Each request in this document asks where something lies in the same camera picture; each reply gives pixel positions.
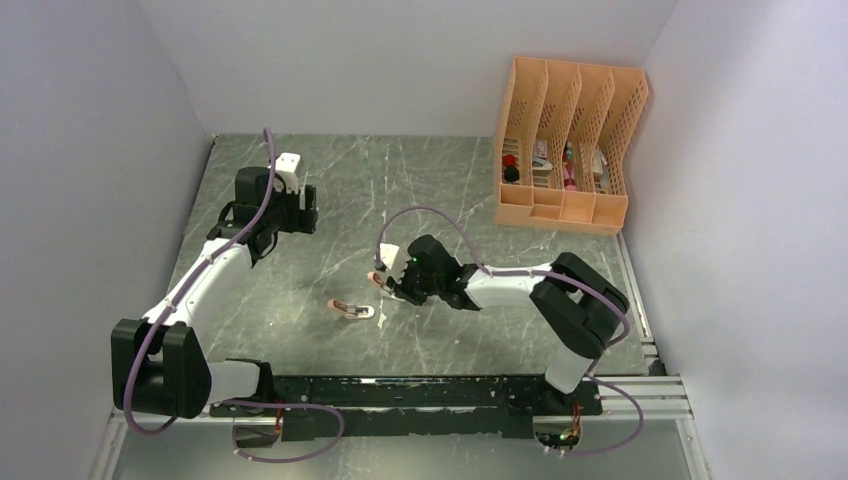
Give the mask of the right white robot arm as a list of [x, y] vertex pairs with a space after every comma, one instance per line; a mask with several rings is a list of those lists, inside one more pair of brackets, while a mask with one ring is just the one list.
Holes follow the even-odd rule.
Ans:
[[553, 414], [576, 403], [577, 386], [629, 332], [626, 296], [573, 253], [526, 268], [462, 264], [440, 241], [424, 235], [406, 249], [381, 244], [368, 278], [386, 295], [416, 306], [438, 298], [456, 310], [535, 311], [560, 342], [539, 389], [542, 406]]

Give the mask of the pink stapler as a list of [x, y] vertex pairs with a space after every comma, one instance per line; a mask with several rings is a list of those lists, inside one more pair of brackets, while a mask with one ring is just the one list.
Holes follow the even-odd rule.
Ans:
[[375, 315], [373, 306], [349, 304], [337, 299], [329, 300], [327, 306], [331, 311], [348, 320], [367, 320]]
[[379, 271], [371, 271], [367, 274], [368, 280], [374, 284], [383, 295], [390, 295], [391, 288], [387, 285], [385, 278]]

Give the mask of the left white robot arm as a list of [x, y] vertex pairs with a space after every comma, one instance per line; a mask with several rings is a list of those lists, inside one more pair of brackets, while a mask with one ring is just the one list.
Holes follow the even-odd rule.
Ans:
[[267, 167], [239, 169], [234, 198], [190, 269], [141, 318], [116, 324], [110, 343], [118, 409], [187, 419], [230, 399], [254, 416], [273, 409], [277, 388], [269, 364], [245, 359], [211, 363], [197, 332], [276, 247], [280, 234], [314, 233], [316, 189], [300, 182], [301, 170], [300, 156], [289, 153]]

